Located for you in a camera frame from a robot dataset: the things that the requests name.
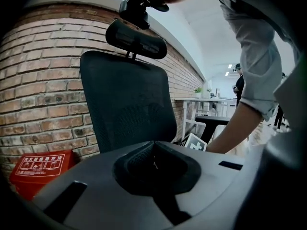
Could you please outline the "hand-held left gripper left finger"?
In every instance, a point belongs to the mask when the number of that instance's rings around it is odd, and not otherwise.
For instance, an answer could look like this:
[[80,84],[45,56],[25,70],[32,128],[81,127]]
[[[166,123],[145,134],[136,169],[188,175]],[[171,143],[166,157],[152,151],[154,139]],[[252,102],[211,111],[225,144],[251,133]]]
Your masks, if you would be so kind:
[[113,177],[127,192],[137,196],[152,196],[154,188],[155,152],[153,141],[119,157],[113,164]]

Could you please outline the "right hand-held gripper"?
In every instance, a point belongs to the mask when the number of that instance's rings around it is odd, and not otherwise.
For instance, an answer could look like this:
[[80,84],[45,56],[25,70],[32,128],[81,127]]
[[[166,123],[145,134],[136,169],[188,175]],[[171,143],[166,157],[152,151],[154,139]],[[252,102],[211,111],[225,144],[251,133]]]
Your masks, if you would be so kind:
[[181,146],[192,150],[206,151],[207,143],[193,133],[190,133],[181,141]]

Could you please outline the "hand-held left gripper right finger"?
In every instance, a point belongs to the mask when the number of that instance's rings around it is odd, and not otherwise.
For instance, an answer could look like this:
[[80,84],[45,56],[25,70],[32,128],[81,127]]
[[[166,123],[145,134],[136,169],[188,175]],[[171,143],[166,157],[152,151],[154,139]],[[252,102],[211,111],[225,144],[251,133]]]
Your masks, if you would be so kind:
[[200,164],[162,142],[155,142],[155,182],[160,191],[173,195],[189,192],[201,176]]

